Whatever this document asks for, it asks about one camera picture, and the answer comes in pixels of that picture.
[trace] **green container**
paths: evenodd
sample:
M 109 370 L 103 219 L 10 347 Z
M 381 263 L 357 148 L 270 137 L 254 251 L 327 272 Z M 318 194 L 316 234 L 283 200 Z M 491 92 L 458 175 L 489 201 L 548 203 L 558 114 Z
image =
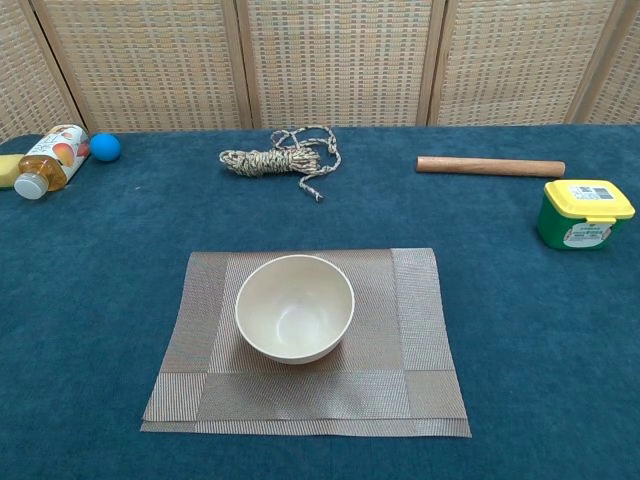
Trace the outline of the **green container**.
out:
M 633 215 L 633 206 L 605 180 L 556 180 L 544 186 L 537 228 L 561 250 L 597 250 Z

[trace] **container label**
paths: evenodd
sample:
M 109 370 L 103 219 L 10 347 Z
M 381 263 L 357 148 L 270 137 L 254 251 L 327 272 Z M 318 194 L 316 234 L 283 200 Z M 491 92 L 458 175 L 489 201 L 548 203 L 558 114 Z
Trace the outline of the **container label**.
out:
M 605 187 L 570 187 L 576 200 L 613 200 L 612 193 Z
M 576 223 L 564 236 L 564 244 L 571 248 L 595 247 L 611 235 L 611 223 Z
M 42 137 L 27 155 L 54 158 L 69 179 L 89 155 L 89 138 L 77 125 L 58 125 Z

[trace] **fruit picture on label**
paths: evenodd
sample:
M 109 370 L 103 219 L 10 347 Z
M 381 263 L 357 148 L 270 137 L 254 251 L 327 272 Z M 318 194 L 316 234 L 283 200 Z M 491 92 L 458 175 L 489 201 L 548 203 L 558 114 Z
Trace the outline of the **fruit picture on label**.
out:
M 78 156 L 86 157 L 87 155 L 89 155 L 89 142 L 83 142 L 78 145 Z
M 71 148 L 71 145 L 67 144 L 67 143 L 56 143 L 53 148 L 53 153 L 56 154 L 56 156 L 58 157 L 58 160 L 60 160 L 60 163 L 62 165 L 65 165 L 67 167 L 71 167 L 73 166 L 73 149 Z
M 53 128 L 47 133 L 47 135 L 53 134 L 61 134 L 64 138 L 70 140 L 73 138 L 73 134 L 67 132 L 69 127 L 73 127 L 73 125 L 60 125 L 59 127 Z

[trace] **yellow object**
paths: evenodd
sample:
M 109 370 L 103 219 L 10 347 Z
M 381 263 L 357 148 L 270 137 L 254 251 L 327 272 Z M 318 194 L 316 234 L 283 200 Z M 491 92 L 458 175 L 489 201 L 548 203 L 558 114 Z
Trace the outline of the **yellow object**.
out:
M 556 210 L 567 218 L 615 223 L 635 214 L 627 197 L 606 180 L 555 180 L 547 183 L 544 191 Z
M 20 170 L 18 164 L 24 155 L 0 155 L 0 188 L 11 188 Z

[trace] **plastic container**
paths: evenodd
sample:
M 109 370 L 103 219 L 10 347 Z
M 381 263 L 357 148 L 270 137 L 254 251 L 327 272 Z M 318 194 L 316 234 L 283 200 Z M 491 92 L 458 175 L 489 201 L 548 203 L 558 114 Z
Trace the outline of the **plastic container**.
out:
M 29 200 L 64 188 L 89 155 L 89 137 L 78 125 L 58 125 L 20 160 L 13 188 Z
M 595 250 L 609 243 L 634 214 L 611 182 L 555 180 L 544 186 L 537 228 L 552 248 Z

